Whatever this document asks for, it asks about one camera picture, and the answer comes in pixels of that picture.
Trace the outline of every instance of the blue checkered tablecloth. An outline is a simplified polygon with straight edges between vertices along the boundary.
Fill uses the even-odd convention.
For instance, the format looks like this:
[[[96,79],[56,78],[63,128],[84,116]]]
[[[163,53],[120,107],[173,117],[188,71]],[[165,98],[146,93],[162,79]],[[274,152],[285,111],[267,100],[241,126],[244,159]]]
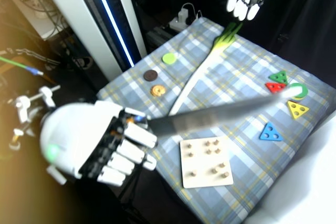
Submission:
[[[181,89],[209,53],[213,40],[223,30],[220,25],[201,18],[188,29],[152,52],[136,66],[100,90],[98,97],[135,108],[151,117],[168,114]],[[178,196],[205,223],[240,223],[258,203],[303,144],[316,124],[336,109],[336,90],[310,73],[273,55],[252,42],[236,36],[199,79],[179,112],[230,103],[247,97],[269,94],[268,76],[285,70],[288,81],[304,83],[309,93],[300,103],[310,110],[293,120],[286,103],[278,103],[257,116],[234,125],[159,139],[153,151],[157,170]],[[177,62],[166,65],[168,52]],[[154,69],[159,77],[153,82],[143,74]],[[151,87],[161,84],[166,94],[153,97]],[[272,122],[283,141],[261,141],[267,122]],[[191,138],[225,136],[230,141],[229,155],[234,184],[231,186],[184,189],[182,186],[179,141]]]

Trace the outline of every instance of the table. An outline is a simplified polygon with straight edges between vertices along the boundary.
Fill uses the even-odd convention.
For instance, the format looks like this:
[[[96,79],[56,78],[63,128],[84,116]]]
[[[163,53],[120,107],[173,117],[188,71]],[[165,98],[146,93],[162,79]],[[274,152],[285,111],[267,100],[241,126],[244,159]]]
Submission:
[[[168,114],[182,87],[205,59],[213,40],[223,30],[220,25],[201,18],[163,44],[136,66],[106,85],[98,93],[103,100],[113,100],[160,117]],[[249,116],[235,124],[215,127],[192,134],[159,139],[153,155],[157,170],[178,196],[205,223],[240,223],[280,175],[296,151],[325,116],[336,109],[336,90],[295,65],[273,55],[252,42],[236,36],[207,72],[200,78],[179,112],[219,105],[258,95],[269,94],[265,87],[272,73],[285,70],[289,83],[304,83],[309,93],[300,104],[309,112],[293,120],[286,103]],[[166,65],[161,58],[171,52],[177,62]],[[143,79],[149,69],[158,72],[153,82]],[[150,88],[162,84],[167,92],[153,97]],[[281,142],[261,141],[259,136],[267,122],[272,122],[284,138]],[[234,184],[184,189],[182,186],[180,150],[183,139],[225,136],[229,139],[230,164]]]

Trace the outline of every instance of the black curtain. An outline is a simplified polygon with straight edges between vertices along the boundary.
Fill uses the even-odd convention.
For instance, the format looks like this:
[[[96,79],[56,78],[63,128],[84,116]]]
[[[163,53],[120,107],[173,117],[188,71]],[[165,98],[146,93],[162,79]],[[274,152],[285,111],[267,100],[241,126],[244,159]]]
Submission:
[[[336,0],[291,0],[287,10],[272,50],[336,87]]]

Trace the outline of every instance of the green light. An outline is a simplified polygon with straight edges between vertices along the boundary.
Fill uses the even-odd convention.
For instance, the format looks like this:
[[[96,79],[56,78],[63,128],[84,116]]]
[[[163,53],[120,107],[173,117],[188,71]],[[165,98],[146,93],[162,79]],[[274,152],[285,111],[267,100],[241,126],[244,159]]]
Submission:
[[[59,147],[57,145],[49,145],[47,150],[47,159],[49,162],[53,162],[55,158],[57,157],[59,152]]]

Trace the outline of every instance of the blue light strip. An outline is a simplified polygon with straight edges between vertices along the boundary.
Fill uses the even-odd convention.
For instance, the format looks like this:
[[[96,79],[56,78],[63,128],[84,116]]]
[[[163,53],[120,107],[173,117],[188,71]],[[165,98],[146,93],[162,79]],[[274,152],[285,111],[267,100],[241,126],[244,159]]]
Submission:
[[[106,0],[101,0],[101,1],[102,1],[102,3],[103,3],[103,6],[104,6],[106,12],[107,12],[107,15],[108,15],[109,18],[110,18],[111,24],[112,24],[112,26],[114,27],[115,32],[117,33],[117,36],[118,36],[118,38],[119,38],[119,40],[120,40],[120,43],[121,43],[121,46],[122,46],[122,48],[124,49],[125,54],[126,54],[126,56],[127,56],[127,59],[128,59],[128,61],[129,61],[129,63],[131,64],[131,66],[134,67],[133,60],[132,60],[132,58],[131,58],[131,56],[130,56],[130,53],[128,52],[127,47],[126,47],[126,45],[125,45],[125,42],[124,42],[124,40],[123,40],[123,38],[122,38],[122,36],[121,36],[121,34],[120,34],[120,31],[119,31],[119,28],[118,28],[118,26],[117,26],[117,23],[116,23],[116,21],[115,21],[114,18],[113,18],[113,15],[112,15],[112,12],[111,12],[110,7],[109,7],[109,5],[108,5],[108,3],[107,3]]]

